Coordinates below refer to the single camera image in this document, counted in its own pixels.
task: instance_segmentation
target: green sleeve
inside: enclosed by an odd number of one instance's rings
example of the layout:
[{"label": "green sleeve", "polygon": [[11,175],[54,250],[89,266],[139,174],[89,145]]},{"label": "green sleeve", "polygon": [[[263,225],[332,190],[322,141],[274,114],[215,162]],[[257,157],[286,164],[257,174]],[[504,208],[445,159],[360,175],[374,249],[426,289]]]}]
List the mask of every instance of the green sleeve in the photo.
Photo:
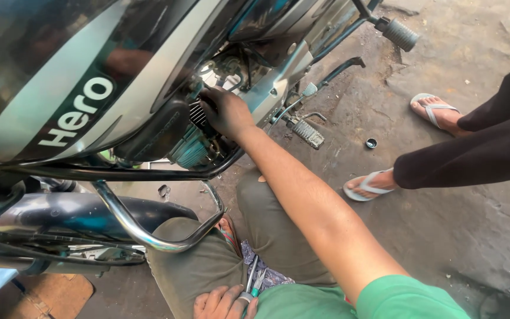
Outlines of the green sleeve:
[{"label": "green sleeve", "polygon": [[372,281],[359,294],[359,319],[469,319],[443,289],[403,275]]}]

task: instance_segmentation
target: black pants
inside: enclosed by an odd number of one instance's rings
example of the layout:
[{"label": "black pants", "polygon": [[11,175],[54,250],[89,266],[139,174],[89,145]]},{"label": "black pants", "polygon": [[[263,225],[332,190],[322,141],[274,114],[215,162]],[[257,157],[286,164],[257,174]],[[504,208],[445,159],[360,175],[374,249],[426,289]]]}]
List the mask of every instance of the black pants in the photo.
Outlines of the black pants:
[{"label": "black pants", "polygon": [[395,182],[417,189],[510,180],[510,73],[499,92],[459,119],[458,127],[473,134],[397,158]]}]

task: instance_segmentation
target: foot peg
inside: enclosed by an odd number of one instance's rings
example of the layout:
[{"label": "foot peg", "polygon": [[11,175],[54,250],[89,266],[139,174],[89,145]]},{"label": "foot peg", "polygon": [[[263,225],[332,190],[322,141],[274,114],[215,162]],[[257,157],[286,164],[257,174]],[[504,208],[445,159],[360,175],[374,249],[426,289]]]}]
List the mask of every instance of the foot peg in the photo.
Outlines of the foot peg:
[{"label": "foot peg", "polygon": [[312,148],[319,150],[324,144],[324,136],[304,120],[311,116],[318,116],[320,119],[326,120],[322,114],[313,112],[302,117],[290,117],[287,119],[287,127],[291,128],[294,134],[298,135],[303,141],[308,143],[308,145],[312,146]]},{"label": "foot peg", "polygon": [[382,17],[375,23],[375,28],[405,52],[412,50],[416,41],[418,41],[418,34],[397,21],[397,19],[390,20]]}]

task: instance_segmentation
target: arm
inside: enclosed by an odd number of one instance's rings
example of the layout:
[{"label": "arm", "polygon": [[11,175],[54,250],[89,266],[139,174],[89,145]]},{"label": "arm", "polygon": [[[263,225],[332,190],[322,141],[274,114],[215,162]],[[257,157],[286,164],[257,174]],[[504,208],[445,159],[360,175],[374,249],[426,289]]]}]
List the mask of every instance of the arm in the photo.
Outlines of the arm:
[{"label": "arm", "polygon": [[254,125],[243,100],[216,89],[202,94],[218,106],[216,114],[202,103],[209,122],[236,141],[255,162],[351,302],[356,304],[361,290],[375,279],[408,275],[334,190]]}]

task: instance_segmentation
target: motorcycle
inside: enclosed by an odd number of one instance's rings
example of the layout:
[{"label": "motorcycle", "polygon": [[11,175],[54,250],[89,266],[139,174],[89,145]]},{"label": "motorcycle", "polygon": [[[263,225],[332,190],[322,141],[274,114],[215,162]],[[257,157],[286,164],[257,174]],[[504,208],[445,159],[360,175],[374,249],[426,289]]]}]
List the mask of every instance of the motorcycle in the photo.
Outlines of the motorcycle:
[{"label": "motorcycle", "polygon": [[[0,0],[0,267],[102,274],[179,253],[222,218],[208,182],[243,151],[206,121],[198,94],[223,86],[269,131],[281,120],[319,149],[299,82],[364,23],[408,52],[418,35],[376,17],[380,0]],[[138,169],[166,158],[186,170]],[[215,213],[181,241],[151,233],[174,203],[116,196],[112,181],[197,180]],[[88,181],[90,193],[76,181]]]}]

